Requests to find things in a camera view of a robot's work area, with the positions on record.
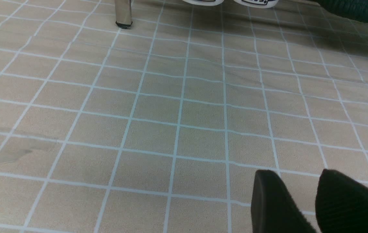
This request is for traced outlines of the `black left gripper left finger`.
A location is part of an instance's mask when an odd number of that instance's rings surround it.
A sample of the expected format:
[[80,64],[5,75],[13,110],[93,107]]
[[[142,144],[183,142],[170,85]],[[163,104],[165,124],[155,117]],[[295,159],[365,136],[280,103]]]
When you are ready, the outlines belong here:
[[315,233],[274,171],[257,170],[251,199],[254,233]]

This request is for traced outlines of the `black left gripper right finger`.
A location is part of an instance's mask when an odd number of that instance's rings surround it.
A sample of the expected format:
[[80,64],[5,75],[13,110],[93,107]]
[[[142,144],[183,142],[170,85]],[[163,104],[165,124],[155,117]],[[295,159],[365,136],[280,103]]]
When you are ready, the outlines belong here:
[[323,233],[368,233],[368,187],[339,171],[324,169],[315,211]]

